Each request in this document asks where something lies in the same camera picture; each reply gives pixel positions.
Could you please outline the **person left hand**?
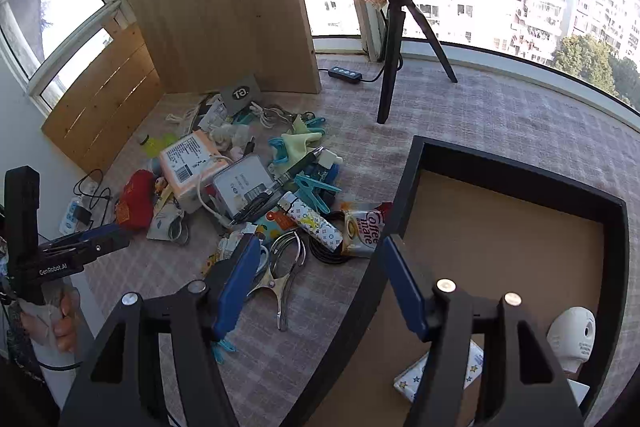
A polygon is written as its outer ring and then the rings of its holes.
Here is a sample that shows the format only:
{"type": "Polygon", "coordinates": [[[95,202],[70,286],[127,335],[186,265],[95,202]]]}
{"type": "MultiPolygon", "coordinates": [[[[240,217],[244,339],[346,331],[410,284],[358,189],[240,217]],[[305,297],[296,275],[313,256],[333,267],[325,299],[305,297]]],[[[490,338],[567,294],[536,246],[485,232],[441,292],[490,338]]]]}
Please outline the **person left hand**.
{"type": "Polygon", "coordinates": [[[73,353],[78,341],[79,294],[74,286],[64,284],[53,288],[53,303],[36,306],[20,300],[21,324],[37,345],[52,347],[58,352],[73,353]]]}

